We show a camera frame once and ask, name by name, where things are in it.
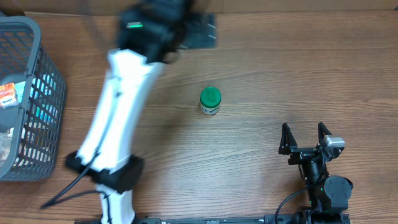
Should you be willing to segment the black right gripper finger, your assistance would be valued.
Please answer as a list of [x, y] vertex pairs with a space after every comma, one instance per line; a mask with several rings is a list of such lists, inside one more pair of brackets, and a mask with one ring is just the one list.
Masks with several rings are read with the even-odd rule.
[[318, 123], [318, 142], [321, 146], [328, 145], [328, 137], [330, 137], [332, 133], [326, 128], [326, 126], [322, 123]]
[[279, 146], [279, 154], [293, 154], [298, 149], [298, 145], [287, 123], [282, 125], [282, 135]]

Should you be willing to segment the green lid jar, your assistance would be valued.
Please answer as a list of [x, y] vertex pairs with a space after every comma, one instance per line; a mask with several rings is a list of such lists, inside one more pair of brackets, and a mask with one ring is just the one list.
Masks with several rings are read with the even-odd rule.
[[200, 94], [200, 109], [203, 113], [214, 115], [220, 110], [221, 92], [219, 89], [209, 86]]

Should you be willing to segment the teal gum packet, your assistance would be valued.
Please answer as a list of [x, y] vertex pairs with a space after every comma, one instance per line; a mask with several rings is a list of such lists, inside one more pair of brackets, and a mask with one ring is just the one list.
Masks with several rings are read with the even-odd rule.
[[[43, 74], [42, 78], [47, 83], [47, 85], [43, 84], [41, 80], [39, 80], [38, 78], [33, 78], [32, 84], [36, 86], [40, 91], [35, 91], [31, 87], [29, 96], [33, 97], [35, 100], [44, 101], [45, 100], [44, 96], [50, 96], [53, 93], [53, 90], [56, 89], [57, 84], [52, 78], [53, 76], [54, 76], [53, 73], [51, 75]], [[15, 83], [15, 88], [17, 91], [17, 99], [19, 104], [22, 103], [25, 86], [26, 86], [26, 81]], [[40, 119], [46, 122], [52, 123], [53, 118], [50, 117], [50, 114], [52, 116], [56, 116], [58, 114], [58, 111], [49, 103], [48, 104], [44, 103], [42, 106], [47, 110], [47, 112], [36, 107], [35, 109], [36, 116], [38, 116]]]

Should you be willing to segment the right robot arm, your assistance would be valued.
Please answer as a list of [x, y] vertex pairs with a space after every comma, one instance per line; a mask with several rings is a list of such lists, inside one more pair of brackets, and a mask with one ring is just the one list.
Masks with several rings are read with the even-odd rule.
[[[305, 187], [285, 198], [274, 214], [274, 223], [350, 223], [345, 214], [349, 207], [353, 183], [346, 177], [330, 175], [326, 163], [336, 159], [345, 149], [345, 140], [332, 134], [318, 123], [318, 143], [314, 147], [298, 147], [287, 123], [282, 125], [279, 154], [289, 155], [288, 164], [298, 166]], [[308, 193], [309, 206], [296, 213], [280, 217], [280, 211], [290, 199]]]

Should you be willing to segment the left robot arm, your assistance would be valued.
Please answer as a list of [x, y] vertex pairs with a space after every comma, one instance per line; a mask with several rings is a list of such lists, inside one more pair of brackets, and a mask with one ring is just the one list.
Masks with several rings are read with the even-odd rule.
[[90, 130], [66, 166], [89, 177], [101, 200], [101, 223], [133, 223], [132, 190], [144, 161], [131, 138], [146, 99], [172, 54], [187, 49], [206, 27], [208, 1], [139, 1], [119, 16], [116, 48]]

